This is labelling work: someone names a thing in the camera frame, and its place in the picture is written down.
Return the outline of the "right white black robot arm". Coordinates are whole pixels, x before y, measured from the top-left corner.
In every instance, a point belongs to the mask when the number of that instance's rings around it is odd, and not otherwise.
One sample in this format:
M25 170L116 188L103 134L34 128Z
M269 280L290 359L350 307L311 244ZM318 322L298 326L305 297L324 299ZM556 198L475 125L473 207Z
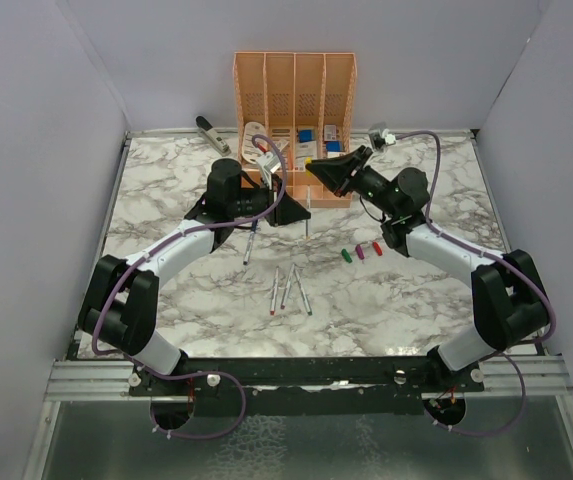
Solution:
M427 383L447 391L462 369L519 344L540 329L552 331L554 315L529 254L503 254L452 236L425 215L430 201L426 174L414 167L393 179L367 162L371 149L331 159L313 160L308 173L335 196L355 193L380 209L386 245L398 253L427 262L461 281L471 290L473 323L435 348L438 358L425 367Z

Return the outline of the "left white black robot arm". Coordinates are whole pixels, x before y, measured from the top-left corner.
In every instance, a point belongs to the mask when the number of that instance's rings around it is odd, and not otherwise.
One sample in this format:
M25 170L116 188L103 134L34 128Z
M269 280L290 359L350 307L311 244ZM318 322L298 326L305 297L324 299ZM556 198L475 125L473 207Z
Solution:
M187 355L156 329L160 289L246 223L265 219L283 226L311 216L286 192L285 160L266 154L257 166L261 183L243 186L248 175L240 162L215 161L205 192L173 231L138 253L105 255L95 265L78 315L79 329L153 370L152 382L165 394L186 385L181 363Z

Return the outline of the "blue white pen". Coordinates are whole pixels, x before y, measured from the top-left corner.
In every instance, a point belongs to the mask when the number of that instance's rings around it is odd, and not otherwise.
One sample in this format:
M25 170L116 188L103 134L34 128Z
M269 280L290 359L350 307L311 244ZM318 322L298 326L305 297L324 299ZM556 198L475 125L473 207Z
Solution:
M254 245L255 235L256 235L256 229L251 229L250 233L249 233L248 240L247 240L244 256L243 256L243 265L244 266L249 265L251 254L252 254L252 249L253 249L253 245Z

